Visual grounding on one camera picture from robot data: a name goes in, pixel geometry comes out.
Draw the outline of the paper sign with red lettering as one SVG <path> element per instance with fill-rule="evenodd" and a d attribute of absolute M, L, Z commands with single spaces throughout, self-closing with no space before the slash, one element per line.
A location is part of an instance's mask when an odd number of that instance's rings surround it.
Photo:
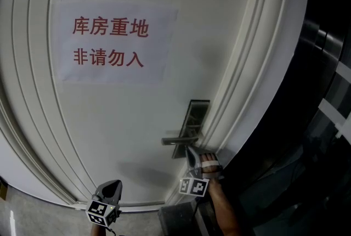
<path fill-rule="evenodd" d="M 173 6 L 143 2 L 55 2 L 54 75 L 63 82 L 159 83 L 177 15 Z"/>

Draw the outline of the taped white paper notice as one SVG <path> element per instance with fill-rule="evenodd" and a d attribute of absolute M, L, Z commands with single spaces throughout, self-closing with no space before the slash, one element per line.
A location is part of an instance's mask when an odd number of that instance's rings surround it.
<path fill-rule="evenodd" d="M 339 61 L 336 73 L 351 85 L 351 69 L 349 67 Z M 337 128 L 336 138 L 343 136 L 351 145 L 351 111 L 348 117 L 345 118 L 324 98 L 318 108 Z"/>

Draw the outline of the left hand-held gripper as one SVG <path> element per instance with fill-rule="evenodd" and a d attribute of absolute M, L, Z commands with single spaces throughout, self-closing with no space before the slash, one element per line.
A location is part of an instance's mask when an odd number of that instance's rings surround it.
<path fill-rule="evenodd" d="M 119 201 L 122 195 L 121 180 L 112 180 L 99 185 L 95 195 L 87 203 L 86 215 L 88 219 L 103 227 L 109 227 L 120 216 Z M 107 199 L 99 199 L 98 196 L 106 196 Z"/>

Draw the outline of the person's right forearm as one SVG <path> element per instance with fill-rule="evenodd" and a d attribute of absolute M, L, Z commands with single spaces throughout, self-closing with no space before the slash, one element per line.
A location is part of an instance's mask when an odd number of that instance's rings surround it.
<path fill-rule="evenodd" d="M 235 211 L 217 179 L 211 179 L 208 192 L 213 202 L 216 220 L 223 236 L 243 236 Z"/>

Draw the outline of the dark metal door lock plate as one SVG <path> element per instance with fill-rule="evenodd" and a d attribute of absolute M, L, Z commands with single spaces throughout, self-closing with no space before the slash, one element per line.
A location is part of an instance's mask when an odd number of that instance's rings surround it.
<path fill-rule="evenodd" d="M 180 131 L 179 138 L 182 137 L 198 137 L 203 127 L 208 108 L 210 106 L 209 100 L 191 100 L 186 112 L 186 116 Z M 175 145 L 172 154 L 173 159 L 185 157 L 185 147 L 191 145 Z"/>

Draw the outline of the person's left forearm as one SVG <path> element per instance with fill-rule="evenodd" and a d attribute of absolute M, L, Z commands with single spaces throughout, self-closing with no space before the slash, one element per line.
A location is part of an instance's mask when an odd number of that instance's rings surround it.
<path fill-rule="evenodd" d="M 93 224 L 90 236 L 106 236 L 107 229 L 103 226 Z"/>

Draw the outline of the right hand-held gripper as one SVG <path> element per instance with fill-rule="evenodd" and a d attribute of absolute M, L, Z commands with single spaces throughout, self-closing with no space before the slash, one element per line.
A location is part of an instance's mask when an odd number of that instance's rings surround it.
<path fill-rule="evenodd" d="M 223 167 L 218 160 L 202 162 L 201 149 L 185 147 L 185 156 L 188 164 L 188 173 L 180 180 L 179 193 L 190 196 L 204 197 L 210 179 L 222 178 Z M 215 172 L 204 172 L 204 168 L 215 167 Z"/>

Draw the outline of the black framed glass door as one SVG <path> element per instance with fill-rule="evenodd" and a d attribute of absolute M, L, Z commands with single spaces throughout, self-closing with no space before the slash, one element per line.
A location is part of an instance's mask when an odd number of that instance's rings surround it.
<path fill-rule="evenodd" d="M 351 236 L 351 145 L 318 108 L 345 118 L 351 85 L 351 0 L 308 0 L 292 60 L 227 174 L 244 236 Z"/>

